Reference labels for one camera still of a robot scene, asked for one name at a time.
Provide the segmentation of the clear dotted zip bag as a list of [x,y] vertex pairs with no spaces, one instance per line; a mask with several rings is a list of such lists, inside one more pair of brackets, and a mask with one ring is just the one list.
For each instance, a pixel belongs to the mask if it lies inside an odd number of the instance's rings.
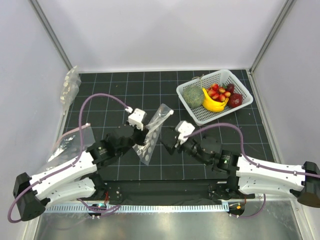
[[161,133],[163,123],[173,115],[174,111],[166,104],[162,103],[153,117],[146,125],[148,133],[144,139],[143,145],[135,144],[132,148],[137,153],[140,161],[148,166],[150,164],[153,151]]

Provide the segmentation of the red lychee cluster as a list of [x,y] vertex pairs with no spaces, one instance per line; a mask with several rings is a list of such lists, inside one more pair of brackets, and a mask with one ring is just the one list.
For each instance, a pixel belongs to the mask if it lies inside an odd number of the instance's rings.
[[226,91],[226,88],[218,85],[217,83],[212,84],[209,88],[206,89],[208,96],[216,102],[224,102],[232,94]]

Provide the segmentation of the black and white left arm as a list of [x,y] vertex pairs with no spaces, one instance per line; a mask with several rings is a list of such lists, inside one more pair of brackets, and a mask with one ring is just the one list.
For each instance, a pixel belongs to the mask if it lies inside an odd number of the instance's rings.
[[134,145],[144,145],[149,130],[128,123],[108,133],[86,150],[50,170],[28,175],[23,172],[15,179],[14,201],[21,222],[33,220],[54,203],[73,199],[101,200],[106,185],[98,170],[113,164]]

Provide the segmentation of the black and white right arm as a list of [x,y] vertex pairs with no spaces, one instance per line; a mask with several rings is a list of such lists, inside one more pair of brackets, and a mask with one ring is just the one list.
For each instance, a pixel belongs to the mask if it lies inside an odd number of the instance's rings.
[[206,135],[198,142],[192,130],[165,129],[160,141],[170,155],[186,153],[213,171],[227,175],[221,197],[237,198],[252,194],[270,194],[295,198],[312,208],[320,206],[320,169],[316,163],[287,165],[255,159],[223,150],[214,137]]

